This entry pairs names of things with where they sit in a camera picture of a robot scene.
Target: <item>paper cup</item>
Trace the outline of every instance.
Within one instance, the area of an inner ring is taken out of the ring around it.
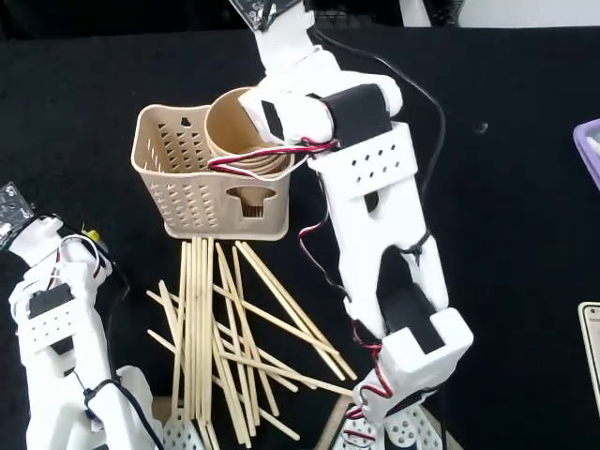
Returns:
[[[244,155],[260,148],[276,146],[261,139],[259,132],[238,101],[240,96],[250,89],[250,87],[240,87],[226,92],[208,109],[204,119],[204,133],[213,156]],[[265,175],[278,171],[290,159],[292,158],[288,158],[287,155],[273,155],[238,161],[231,165],[253,171],[258,175]],[[270,190],[263,187],[239,188],[240,197],[250,206],[263,206],[263,200],[269,194]]]

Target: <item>black cloth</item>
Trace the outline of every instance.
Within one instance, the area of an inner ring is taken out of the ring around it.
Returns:
[[[577,306],[598,300],[600,196],[572,131],[600,115],[593,57],[600,29],[331,33],[391,59],[448,113],[448,137],[425,211],[452,305],[475,335],[447,384],[449,430],[472,449],[597,448],[598,411]],[[345,68],[383,71],[336,55]],[[151,103],[206,104],[229,89],[256,83],[262,68],[252,36],[214,32],[4,43],[0,73],[0,180],[14,180],[43,210],[100,230],[133,287],[114,318],[117,366],[139,366],[155,395],[169,395],[172,358],[145,334],[152,328],[168,336],[167,325],[163,311],[143,292],[155,290],[161,278],[175,289],[179,243],[163,231],[150,195],[129,166],[136,116]],[[411,87],[402,87],[399,118],[411,125],[425,167],[437,117]],[[295,242],[298,230],[322,212],[314,176],[308,169],[295,173],[290,232],[256,247],[363,376],[369,357],[352,343],[339,294]],[[308,242],[335,271],[331,229]],[[4,448],[23,447],[28,415],[6,302],[23,270],[16,257],[0,257]],[[248,266],[245,274],[249,300],[285,318]],[[336,380],[308,345],[254,318],[251,325],[257,342],[291,366]],[[307,389],[291,394],[279,387],[276,396],[281,419],[302,441],[292,442],[264,424],[257,448],[311,448],[335,396]],[[216,399],[221,447],[233,448],[220,395]]]

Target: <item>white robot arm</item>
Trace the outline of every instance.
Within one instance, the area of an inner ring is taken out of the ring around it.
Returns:
[[[61,237],[63,222],[34,216],[11,184],[0,188],[0,225],[0,248],[30,266],[9,297],[27,376],[27,448],[162,448],[142,372],[111,371],[94,305],[113,265],[98,244],[78,233]]]
[[[390,119],[402,107],[402,95],[390,77],[341,70],[333,54],[315,46],[307,33],[314,16],[302,2],[232,2],[254,30],[266,71],[240,97],[262,138],[340,143],[308,165],[327,198],[346,310],[381,342],[366,345],[375,349],[376,367],[353,390],[360,414],[381,424],[445,382],[473,343],[468,325],[448,307],[438,249],[414,180],[409,127]],[[401,255],[410,280],[378,292],[389,251]]]

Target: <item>bamboo skewer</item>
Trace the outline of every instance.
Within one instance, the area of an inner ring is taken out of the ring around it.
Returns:
[[[221,389],[224,389],[223,382],[219,378],[213,377],[213,383],[216,384]],[[242,397],[242,395],[239,392],[236,392],[235,394],[237,394],[237,396],[239,398]],[[298,433],[296,433],[291,428],[285,426],[278,419],[276,419],[276,417],[269,414],[263,408],[259,408],[259,414],[261,415],[262,418],[264,418],[264,420],[266,420],[269,424],[271,424],[273,427],[277,428],[279,431],[281,431],[286,436],[289,436],[290,438],[294,439],[295,441],[300,441],[300,435]]]
[[[235,354],[222,352],[221,357],[224,359],[229,359],[230,361],[235,361],[237,363],[246,364],[247,366],[254,366],[255,368],[261,368],[267,372],[273,372],[273,373],[276,373],[277,375],[281,375],[282,377],[290,378],[292,380],[297,380],[299,382],[313,384],[317,387],[320,387],[321,389],[335,392],[336,394],[340,394],[342,396],[351,397],[353,395],[353,391],[351,391],[349,389],[345,389],[343,387],[336,386],[329,382],[322,382],[321,380],[315,380],[314,378],[306,377],[304,375],[299,375],[297,373],[290,372],[289,370],[284,370],[282,368],[268,366],[263,363],[257,363],[256,361],[254,361],[252,359],[241,358],[239,356],[236,356]]]
[[[220,450],[220,447],[218,446],[218,441],[217,441],[217,434],[215,434],[215,428],[213,427],[213,423],[208,422],[206,424],[206,429],[208,430],[208,437],[210,439],[210,443],[212,444],[213,450]]]
[[[228,333],[231,333],[231,331],[229,331],[229,328],[227,328],[225,325],[218,323],[217,324],[217,328],[219,329],[219,331],[223,331],[223,330],[227,330]],[[168,350],[171,353],[175,353],[175,346],[171,344],[171,342],[169,342],[167,339],[165,339],[163,336],[161,336],[159,333],[157,333],[156,331],[153,330],[146,330],[146,333],[148,333],[148,335],[153,338],[156,342],[158,342],[161,346],[163,346],[166,350]],[[230,352],[234,351],[233,345],[231,343],[229,343],[227,340],[222,339],[221,340],[223,347],[227,350],[229,350]],[[269,353],[263,351],[263,350],[259,350],[259,352],[263,352],[267,357],[265,357],[265,360],[268,360],[268,358],[272,358],[273,359],[273,364],[277,364],[280,363],[282,366],[285,366],[283,363],[281,363],[281,361],[279,361],[278,359],[276,359],[274,356],[271,356]],[[295,384],[288,382],[285,378],[276,375],[274,373],[267,373],[268,377],[271,377],[274,381],[278,382],[279,384],[281,384],[283,387],[285,387],[286,389],[292,391],[292,392],[298,392],[298,386],[296,386]]]
[[[218,328],[218,331],[220,331],[221,333],[227,335],[228,337],[232,336],[232,332],[230,331],[230,329],[227,328],[222,323],[217,322],[217,328]],[[240,342],[243,343],[243,344],[246,343],[243,337],[240,337]],[[259,355],[261,356],[261,358],[264,359],[265,361],[268,361],[272,365],[274,365],[274,366],[276,366],[278,368],[283,368],[285,370],[289,370],[290,372],[299,373],[297,370],[294,370],[293,368],[291,368],[290,366],[288,366],[284,362],[278,360],[275,356],[273,356],[270,353],[267,353],[263,349],[260,349],[260,348],[257,347],[257,350],[259,351]],[[317,388],[316,386],[314,386],[312,384],[305,384],[305,386],[308,387],[308,388],[310,388],[310,389],[316,389]]]
[[[232,247],[233,255],[233,271],[235,273],[235,289],[237,290],[237,296],[240,300],[244,300],[244,283],[242,282],[242,271],[240,270],[240,259],[237,255],[237,247]],[[244,355],[246,358],[252,358],[252,350],[248,341],[247,328],[242,325],[242,336],[245,339],[244,343]],[[252,406],[252,418],[255,427],[261,424],[261,415],[259,413],[259,400],[256,392],[256,379],[254,378],[254,367],[247,367],[247,383],[250,391],[250,404]]]
[[[292,309],[300,316],[300,319],[307,325],[310,332],[320,340],[321,342],[330,345],[331,342],[327,339],[327,337],[323,334],[323,332],[319,329],[317,325],[310,319],[310,317],[306,314],[306,312],[298,305],[298,302],[292,297],[292,295],[288,292],[287,289],[279,282],[279,280],[275,277],[273,272],[271,272],[266,264],[261,260],[261,258],[256,254],[256,252],[252,249],[249,243],[245,242],[242,246],[248,251],[248,253],[256,260],[256,262],[261,266],[264,270],[265,274],[274,282],[275,286],[279,289],[281,294],[285,297],[288,304],[292,307]],[[351,380],[356,380],[358,377],[356,373],[352,370],[350,365],[341,357],[341,355],[334,356],[334,359],[339,364],[339,366],[344,370]]]
[[[218,254],[218,266],[221,275],[221,283],[227,285],[228,276],[225,274],[227,260],[225,259],[225,254],[223,253],[223,248],[219,243],[215,244]],[[235,322],[235,316],[233,314],[233,305],[232,300],[230,298],[225,298],[225,307],[227,309],[227,318],[229,321],[230,329],[232,330],[232,342],[233,342],[233,353],[241,356],[240,342],[237,335],[237,324]],[[254,427],[254,418],[252,415],[252,404],[250,403],[250,395],[248,391],[248,379],[246,378],[246,371],[244,365],[237,363],[237,376],[240,381],[240,386],[242,388],[242,397],[244,398],[244,410],[246,412],[246,421],[247,428],[250,436],[256,436],[256,428]]]
[[[204,387],[206,385],[206,380],[204,379],[204,371],[203,371],[203,298],[204,298],[204,284],[206,278],[204,276],[206,271],[206,240],[196,238],[197,245],[197,270],[196,270],[196,415],[201,417],[202,420],[205,419],[205,415],[202,411],[203,405],[203,396],[204,396]]]
[[[221,343],[223,344],[223,348],[225,348],[226,350],[229,350],[230,352],[235,352],[235,347],[233,346],[233,344],[229,343],[227,340],[222,338]],[[275,380],[276,382],[281,384],[286,389],[289,389],[292,392],[298,392],[298,386],[296,386],[295,384],[292,384],[291,382],[288,382],[285,378],[280,377],[279,375],[276,375],[274,373],[267,373],[267,376],[271,377],[273,380]]]
[[[218,443],[217,446],[214,446],[213,441],[210,438],[210,428],[207,426],[208,424],[204,424],[201,421],[198,421],[198,429],[200,430],[200,436],[202,438],[202,443],[204,444],[204,450],[216,450],[218,449]]]
[[[213,286],[213,289],[215,290],[216,293],[220,293],[226,299],[233,298],[233,295],[230,292],[225,291],[220,286]],[[301,338],[305,342],[312,344],[314,347],[318,347],[319,349],[323,350],[324,352],[328,352],[331,354],[339,354],[339,352],[336,349],[333,349],[330,346],[323,344],[322,342],[320,342],[318,339],[316,339],[312,335],[303,333],[302,331],[298,330],[297,328],[294,328],[293,326],[291,326],[289,323],[286,323],[286,322],[282,321],[281,319],[278,319],[277,317],[269,314],[268,312],[260,309],[259,307],[256,307],[247,301],[243,301],[243,302],[241,302],[241,304],[248,311],[253,312],[254,314],[256,314],[259,317],[262,317],[266,321],[272,323],[273,325],[281,328],[284,331],[287,331],[291,335],[294,335],[297,338]]]
[[[179,304],[181,308],[185,305],[186,314],[186,370],[184,374],[184,417],[186,420],[191,419],[191,261],[192,261],[192,248],[191,245],[187,245],[186,254],[186,299]]]
[[[191,359],[191,372],[192,372],[192,385],[191,385],[191,409],[194,411],[194,418],[198,418],[198,411],[196,410],[197,396],[198,396],[198,385],[199,385],[199,373],[198,364],[196,362],[197,350],[198,350],[198,253],[200,250],[200,240],[197,237],[192,238],[192,285],[191,285],[191,353],[189,359]]]
[[[169,342],[167,339],[165,339],[163,336],[161,336],[156,331],[148,329],[148,330],[146,330],[146,333],[148,333],[150,338],[154,339],[156,342],[158,342],[160,345],[162,345],[169,352],[171,352],[173,354],[175,354],[177,352],[177,350],[175,349],[175,346],[172,345],[171,342]]]
[[[204,301],[203,301],[203,316],[202,316],[202,337],[203,343],[203,359],[202,359],[202,379],[204,380],[204,393],[202,404],[202,416],[207,422],[211,421],[213,403],[213,384],[210,382],[213,375],[213,261],[214,261],[215,240],[208,238],[208,254],[206,261],[206,282],[204,284]]]
[[[160,292],[160,298],[162,299],[162,307],[165,310],[165,316],[167,317],[167,324],[169,325],[169,331],[173,339],[176,336],[177,328],[177,317],[175,316],[175,310],[173,309],[173,303],[169,297],[169,291],[163,280],[158,282],[158,291]]]
[[[237,390],[235,388],[235,382],[233,382],[233,375],[232,375],[231,369],[229,367],[229,363],[227,361],[222,360],[222,358],[221,358],[221,355],[223,353],[225,353],[225,351],[223,350],[223,345],[221,343],[220,334],[218,333],[217,325],[215,324],[214,321],[213,321],[213,344],[215,345],[215,347],[213,347],[213,352],[215,351],[215,348],[216,348],[217,349],[216,357],[223,366],[223,374],[224,374],[225,378],[223,378],[222,380],[224,380],[225,383],[229,386],[232,393],[237,392]],[[250,443],[250,436],[248,434],[248,429],[246,427],[246,422],[244,420],[244,413],[242,411],[242,405],[240,404],[239,399],[236,396],[233,396],[232,404],[233,404],[233,409],[235,410],[236,422],[238,423],[238,426],[240,427],[240,435],[242,438],[242,443],[245,443],[246,447],[250,448],[252,446],[252,444]]]
[[[256,343],[254,342],[254,336],[252,336],[252,332],[250,331],[250,327],[248,325],[248,320],[246,318],[246,312],[244,311],[244,307],[242,306],[242,303],[240,302],[240,299],[237,296],[237,290],[234,287],[232,273],[229,269],[229,265],[227,265],[227,260],[225,260],[225,258],[223,258],[223,260],[224,260],[224,269],[226,269],[225,276],[226,276],[229,286],[231,287],[232,299],[233,299],[233,302],[235,303],[235,308],[237,309],[237,315],[239,316],[240,322],[242,323],[242,329],[244,329],[246,331],[248,339],[250,339],[250,347],[252,349],[254,359],[260,362],[261,357],[259,356],[258,351],[256,350]],[[273,413],[274,416],[278,416],[279,415],[279,407],[278,407],[277,402],[275,401],[275,396],[273,395],[273,390],[271,389],[271,385],[269,384],[269,381],[266,378],[266,374],[263,371],[259,371],[259,378],[261,379],[262,388],[264,389],[264,393],[266,395],[267,402],[269,403],[269,408],[271,408],[271,413]]]
[[[186,266],[187,266],[187,255],[188,255],[188,243],[181,243],[181,267],[179,270],[179,298],[185,299],[186,290]],[[172,396],[171,396],[171,416],[175,416],[177,412],[177,404],[179,403],[179,382],[181,378],[181,370],[179,366],[184,366],[185,363],[181,359],[182,344],[183,344],[183,331],[184,331],[184,303],[179,304],[179,310],[177,315],[177,328],[174,336],[175,342],[175,358],[173,361],[172,369]]]
[[[301,331],[303,331],[306,334],[310,335],[310,331],[308,330],[308,326],[302,321],[302,319],[300,319],[300,317],[298,316],[298,314],[296,313],[296,311],[288,303],[286,297],[284,296],[284,294],[278,288],[278,285],[280,286],[280,283],[277,281],[277,284],[276,284],[276,282],[274,281],[275,276],[266,267],[266,265],[264,264],[264,262],[261,261],[258,258],[258,256],[256,256],[256,253],[254,253],[253,250],[248,245],[246,245],[246,243],[242,244],[239,241],[235,241],[235,246],[239,248],[239,250],[242,252],[242,254],[246,258],[246,260],[250,263],[250,265],[256,271],[256,273],[259,275],[259,277],[262,279],[262,281],[264,282],[264,284],[266,284],[266,286],[269,288],[269,290],[271,291],[271,293],[279,301],[279,303],[281,304],[281,306],[285,309],[285,311],[288,313],[288,315],[290,316],[290,318],[292,319],[292,321],[296,324],[296,326]],[[316,347],[315,347],[315,350],[317,351],[317,353],[319,354],[319,356],[321,357],[321,359],[325,362],[325,364],[327,366],[329,366],[329,368],[331,369],[331,371],[334,372],[336,374],[336,376],[341,381],[344,381],[346,377],[341,372],[341,370],[339,369],[339,367],[336,366],[336,363],[332,360],[331,356],[328,355],[328,354],[326,354],[325,352],[323,352],[321,349],[317,349]]]
[[[225,377],[224,364],[226,364],[226,363],[224,363],[224,361],[221,359],[220,355],[218,354],[216,339],[213,339],[212,346],[213,346],[213,359],[215,360],[215,367],[217,368],[218,377],[221,380],[224,380],[223,394],[225,395],[225,403],[227,404],[227,409],[229,410],[229,416],[232,419],[233,431],[235,432],[235,439],[237,440],[237,443],[242,443],[242,432],[240,430],[240,420],[239,420],[240,417],[233,405],[231,386],[229,385],[229,383],[227,382],[227,378]]]

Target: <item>perforated basket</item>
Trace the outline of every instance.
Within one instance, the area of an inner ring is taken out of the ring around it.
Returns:
[[[167,233],[180,239],[280,239],[288,231],[290,177],[266,182],[210,172],[204,136],[208,108],[150,105],[138,116],[131,165],[150,191]],[[248,194],[255,200],[249,201]]]

